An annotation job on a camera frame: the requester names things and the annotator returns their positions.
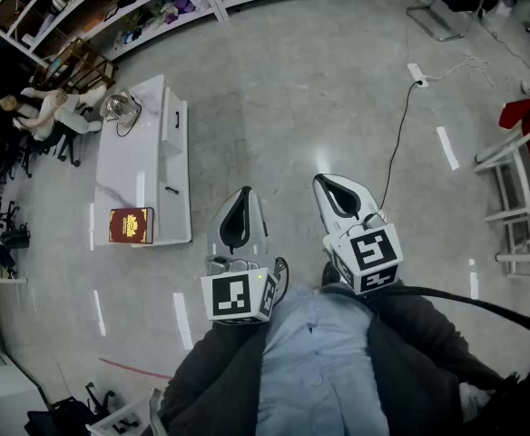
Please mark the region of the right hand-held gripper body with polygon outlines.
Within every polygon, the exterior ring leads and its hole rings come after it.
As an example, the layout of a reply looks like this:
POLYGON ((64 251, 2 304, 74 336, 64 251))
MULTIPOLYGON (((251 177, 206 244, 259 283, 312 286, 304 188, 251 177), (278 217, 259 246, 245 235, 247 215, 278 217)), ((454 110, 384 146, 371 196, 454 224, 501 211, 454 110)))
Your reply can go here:
POLYGON ((361 223, 327 235, 323 243, 340 280, 356 295, 398 281, 403 254, 395 226, 384 220, 382 212, 371 213, 361 223))

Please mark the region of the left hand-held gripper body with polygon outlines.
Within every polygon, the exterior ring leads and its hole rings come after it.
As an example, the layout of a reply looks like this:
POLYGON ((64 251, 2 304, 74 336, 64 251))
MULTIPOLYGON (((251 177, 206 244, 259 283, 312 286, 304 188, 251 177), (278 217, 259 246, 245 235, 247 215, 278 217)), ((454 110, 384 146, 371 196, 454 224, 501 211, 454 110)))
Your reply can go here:
POLYGON ((279 275, 275 259, 207 259, 201 278, 207 318, 220 324, 255 324, 271 317, 279 275))

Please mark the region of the steel kettle with wooden handle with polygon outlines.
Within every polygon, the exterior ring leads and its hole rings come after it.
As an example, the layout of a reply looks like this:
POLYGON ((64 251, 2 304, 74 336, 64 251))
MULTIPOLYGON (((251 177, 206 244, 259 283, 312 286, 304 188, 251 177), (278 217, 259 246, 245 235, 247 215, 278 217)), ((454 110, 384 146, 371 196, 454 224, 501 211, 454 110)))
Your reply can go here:
POLYGON ((105 118, 125 126, 134 124, 142 111, 142 106, 126 89, 109 96, 103 107, 105 118))

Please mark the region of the person's left forearm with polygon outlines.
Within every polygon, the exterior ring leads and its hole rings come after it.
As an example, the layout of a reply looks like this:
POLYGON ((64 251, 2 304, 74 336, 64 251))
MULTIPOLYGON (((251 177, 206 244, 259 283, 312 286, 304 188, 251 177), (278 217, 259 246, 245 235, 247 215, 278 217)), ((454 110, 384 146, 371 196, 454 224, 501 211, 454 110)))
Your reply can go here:
POLYGON ((163 392, 168 436, 255 436, 265 325, 215 324, 163 392))

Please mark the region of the person's right forearm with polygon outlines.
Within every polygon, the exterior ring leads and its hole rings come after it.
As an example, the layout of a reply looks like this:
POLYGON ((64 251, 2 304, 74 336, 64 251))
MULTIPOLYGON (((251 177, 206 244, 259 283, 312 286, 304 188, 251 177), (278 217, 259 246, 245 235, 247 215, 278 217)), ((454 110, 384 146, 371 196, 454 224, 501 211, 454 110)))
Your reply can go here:
POLYGON ((403 285, 364 301, 373 314, 368 350, 390 436, 462 436, 518 379, 478 360, 432 302, 399 294, 403 285))

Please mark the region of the person's black shoe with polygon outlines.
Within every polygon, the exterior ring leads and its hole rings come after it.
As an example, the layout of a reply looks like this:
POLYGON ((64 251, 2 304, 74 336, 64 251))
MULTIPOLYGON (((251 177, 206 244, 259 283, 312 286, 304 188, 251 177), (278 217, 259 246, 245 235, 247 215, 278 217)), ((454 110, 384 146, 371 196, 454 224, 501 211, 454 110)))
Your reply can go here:
POLYGON ((325 287, 334 283, 340 283, 340 273, 331 262, 328 262, 323 269, 321 286, 325 287))

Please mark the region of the red book gold ornament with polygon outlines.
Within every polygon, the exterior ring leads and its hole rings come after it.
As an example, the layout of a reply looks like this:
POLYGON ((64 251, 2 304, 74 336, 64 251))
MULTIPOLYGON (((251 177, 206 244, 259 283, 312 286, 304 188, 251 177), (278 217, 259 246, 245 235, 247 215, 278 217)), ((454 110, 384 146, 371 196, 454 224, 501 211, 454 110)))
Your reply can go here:
POLYGON ((110 211, 109 242, 131 245, 153 244, 152 207, 117 208, 110 211))

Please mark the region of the person's light blue shirt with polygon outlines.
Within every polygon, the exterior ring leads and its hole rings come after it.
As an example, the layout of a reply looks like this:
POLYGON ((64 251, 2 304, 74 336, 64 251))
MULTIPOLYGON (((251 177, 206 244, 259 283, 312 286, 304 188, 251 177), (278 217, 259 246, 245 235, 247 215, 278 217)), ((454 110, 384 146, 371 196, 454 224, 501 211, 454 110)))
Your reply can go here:
POLYGON ((266 333, 256 436, 389 436, 369 356, 371 321, 347 296, 290 291, 266 333))

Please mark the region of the white marble low table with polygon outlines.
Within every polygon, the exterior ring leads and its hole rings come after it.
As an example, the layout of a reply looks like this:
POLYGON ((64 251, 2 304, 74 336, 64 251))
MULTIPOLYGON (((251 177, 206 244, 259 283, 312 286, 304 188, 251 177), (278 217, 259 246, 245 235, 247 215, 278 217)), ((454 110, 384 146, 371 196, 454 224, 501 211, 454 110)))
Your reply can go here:
POLYGON ((159 74, 128 91, 142 106, 132 127, 106 119, 100 132, 92 210, 93 242, 110 245, 110 211, 152 207, 154 245, 188 243, 191 234, 187 102, 159 74), (180 112, 180 128, 174 114, 180 112), (170 186, 180 193, 166 191, 170 186))

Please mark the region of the white power strip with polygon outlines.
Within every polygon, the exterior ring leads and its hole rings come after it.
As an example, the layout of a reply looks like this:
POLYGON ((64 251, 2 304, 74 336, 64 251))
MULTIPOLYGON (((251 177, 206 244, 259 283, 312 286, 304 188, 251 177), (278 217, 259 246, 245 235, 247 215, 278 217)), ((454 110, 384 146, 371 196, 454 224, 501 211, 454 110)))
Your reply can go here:
POLYGON ((427 77, 424 75, 418 64, 409 63, 407 69, 410 72, 414 82, 422 88, 428 87, 427 77))

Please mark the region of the black office chair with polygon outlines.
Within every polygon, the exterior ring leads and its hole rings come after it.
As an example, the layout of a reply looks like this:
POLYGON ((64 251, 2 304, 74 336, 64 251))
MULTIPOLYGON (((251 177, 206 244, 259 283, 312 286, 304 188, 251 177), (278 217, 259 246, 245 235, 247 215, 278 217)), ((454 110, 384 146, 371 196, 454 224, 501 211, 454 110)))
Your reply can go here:
POLYGON ((21 165, 28 177, 31 177, 29 171, 30 159, 33 154, 48 154, 61 141, 62 146, 57 153, 57 158, 61 162, 69 160, 71 165, 79 167, 81 161, 74 158, 74 139, 79 134, 67 127, 61 122, 55 122, 52 132, 43 140, 36 140, 29 131, 24 132, 24 141, 22 145, 23 157, 21 165))
POLYGON ((87 403, 68 397, 48 411, 29 411, 24 429, 28 436, 92 436, 86 428, 111 414, 115 393, 99 395, 92 382, 86 384, 87 403))

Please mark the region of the black backpack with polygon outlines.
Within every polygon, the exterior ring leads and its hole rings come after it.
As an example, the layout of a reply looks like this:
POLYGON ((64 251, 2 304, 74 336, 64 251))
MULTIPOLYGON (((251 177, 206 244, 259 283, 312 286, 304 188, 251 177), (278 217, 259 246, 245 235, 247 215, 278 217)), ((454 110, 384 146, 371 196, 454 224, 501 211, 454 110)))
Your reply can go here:
POLYGON ((22 224, 19 228, 3 231, 0 241, 8 250, 26 249, 30 245, 30 232, 27 226, 22 224))

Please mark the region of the wooden shelf cart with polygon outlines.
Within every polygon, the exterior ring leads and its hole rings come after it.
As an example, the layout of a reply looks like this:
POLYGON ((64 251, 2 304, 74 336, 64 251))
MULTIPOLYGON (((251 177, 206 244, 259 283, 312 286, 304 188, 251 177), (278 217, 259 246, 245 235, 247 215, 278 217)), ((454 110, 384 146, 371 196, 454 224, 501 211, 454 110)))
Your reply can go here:
POLYGON ((68 94, 85 94, 115 84, 116 66, 82 39, 71 42, 46 68, 38 67, 30 85, 41 91, 61 89, 68 94))

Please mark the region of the purple artificial flowers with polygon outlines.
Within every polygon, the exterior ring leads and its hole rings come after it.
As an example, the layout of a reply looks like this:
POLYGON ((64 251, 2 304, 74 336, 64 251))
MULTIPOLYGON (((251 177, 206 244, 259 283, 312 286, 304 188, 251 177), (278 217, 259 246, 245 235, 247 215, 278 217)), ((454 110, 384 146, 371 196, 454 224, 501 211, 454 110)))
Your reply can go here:
POLYGON ((181 16, 192 15, 202 10, 198 0, 161 0, 159 17, 162 24, 172 24, 181 16))

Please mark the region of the white frame glass side table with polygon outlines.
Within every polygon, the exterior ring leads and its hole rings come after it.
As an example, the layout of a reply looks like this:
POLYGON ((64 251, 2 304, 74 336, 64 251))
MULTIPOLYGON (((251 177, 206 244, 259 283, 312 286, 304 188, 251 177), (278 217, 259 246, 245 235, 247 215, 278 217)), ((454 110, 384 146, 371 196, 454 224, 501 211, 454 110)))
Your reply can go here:
POLYGON ((161 397, 154 388, 85 429, 90 436, 168 436, 159 415, 161 397))

